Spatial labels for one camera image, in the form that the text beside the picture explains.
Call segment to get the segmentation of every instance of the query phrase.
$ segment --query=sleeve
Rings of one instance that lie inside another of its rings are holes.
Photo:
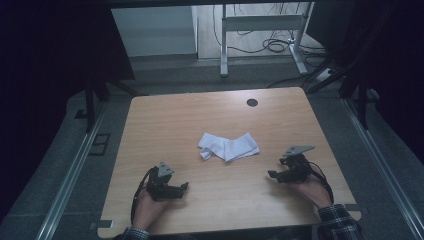
[[[363,240],[360,226],[341,204],[318,210],[322,225],[318,229],[321,240]]]
[[[149,240],[149,233],[139,228],[126,228],[124,233],[113,240]]]

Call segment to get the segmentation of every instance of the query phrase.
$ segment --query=crumpled white fabric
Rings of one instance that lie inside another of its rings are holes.
[[[208,160],[212,154],[215,154],[225,161],[232,161],[259,152],[258,144],[250,133],[246,133],[236,140],[205,133],[198,146],[202,149],[200,155],[203,160]]]

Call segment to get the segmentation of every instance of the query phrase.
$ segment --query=white wall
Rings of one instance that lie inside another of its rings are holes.
[[[196,8],[112,9],[128,57],[197,52]]]

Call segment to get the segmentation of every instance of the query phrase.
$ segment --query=hand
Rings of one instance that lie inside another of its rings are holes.
[[[154,201],[146,189],[140,192],[132,227],[145,231],[162,214],[169,201]]]
[[[315,172],[323,176],[318,167],[312,164],[311,167]],[[311,200],[318,209],[333,205],[330,200],[330,195],[324,188],[322,182],[312,174],[303,183],[287,183],[287,185],[302,193],[306,198]]]

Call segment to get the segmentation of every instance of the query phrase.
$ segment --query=wooden table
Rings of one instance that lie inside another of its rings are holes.
[[[258,105],[250,107],[248,99]],[[249,132],[260,153],[226,163],[204,161],[197,147],[202,135],[236,139]],[[310,202],[267,170],[283,171],[278,159],[290,146],[313,145],[305,152],[327,175],[336,203],[355,200],[320,125],[300,88],[244,90],[134,98],[128,113],[102,220],[100,237],[113,237],[130,226],[132,197],[144,174],[160,161],[175,173],[169,182],[188,181],[152,234],[191,233],[319,223]],[[360,213],[354,212],[359,219]]]

